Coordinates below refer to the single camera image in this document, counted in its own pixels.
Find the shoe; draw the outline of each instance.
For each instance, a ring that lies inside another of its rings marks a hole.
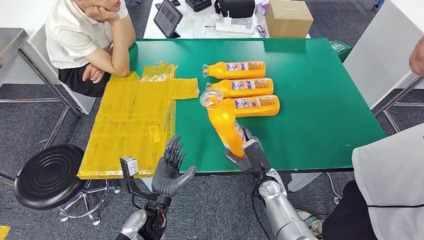
[[[296,210],[300,219],[304,221],[306,226],[314,233],[316,237],[320,237],[323,231],[323,220],[318,220],[307,211]]]

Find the yellow plastic sheet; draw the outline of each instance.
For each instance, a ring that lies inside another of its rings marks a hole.
[[[175,79],[176,65],[145,66],[141,78],[112,76],[97,112],[81,179],[121,178],[120,157],[137,159],[139,175],[153,176],[168,140],[175,134],[175,99],[197,98],[196,78]]]
[[[5,240],[8,235],[11,227],[10,226],[0,226],[0,240]]]

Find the orange bottle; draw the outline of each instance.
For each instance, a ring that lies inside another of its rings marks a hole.
[[[245,134],[236,121],[234,106],[224,104],[222,91],[208,89],[200,96],[200,103],[206,107],[209,121],[221,138],[225,148],[239,158],[245,157],[242,149],[246,141]]]
[[[226,79],[213,84],[206,83],[206,88],[221,90],[224,98],[241,98],[271,95],[274,92],[274,83],[271,78]]]
[[[232,106],[235,117],[269,117],[280,111],[280,100],[276,95],[226,98],[224,105]]]
[[[214,65],[203,65],[203,77],[217,79],[260,79],[265,77],[263,61],[217,62]]]

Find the green table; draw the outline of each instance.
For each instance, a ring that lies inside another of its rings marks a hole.
[[[327,39],[167,39],[138,40],[130,49],[131,70],[159,61],[176,64],[178,78],[198,78],[203,64],[264,61],[281,110],[273,117],[237,121],[257,136],[276,170],[325,172],[352,169],[352,150],[385,137]],[[238,172],[199,99],[178,100],[176,133],[188,154],[181,169],[200,173]]]

